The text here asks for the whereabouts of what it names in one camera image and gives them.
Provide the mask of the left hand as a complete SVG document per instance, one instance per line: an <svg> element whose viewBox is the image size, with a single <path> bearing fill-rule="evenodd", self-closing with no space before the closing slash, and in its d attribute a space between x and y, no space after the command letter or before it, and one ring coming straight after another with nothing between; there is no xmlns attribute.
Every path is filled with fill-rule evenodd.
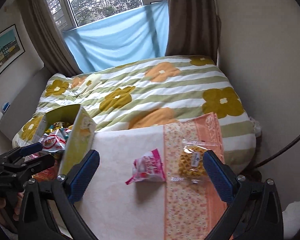
<svg viewBox="0 0 300 240"><path fill-rule="evenodd" d="M17 193L17 204L14 207L14 214L13 214L13 219L15 221L19 220L20 208L21 208L21 203L22 203L22 200L23 200L23 196L24 196L23 193ZM6 219L3 217L2 212L1 212L2 209L5 207L5 205L6 205L6 200L3 199L3 198L0 198L0 224L4 227L7 227L8 224L7 224Z"/></svg>

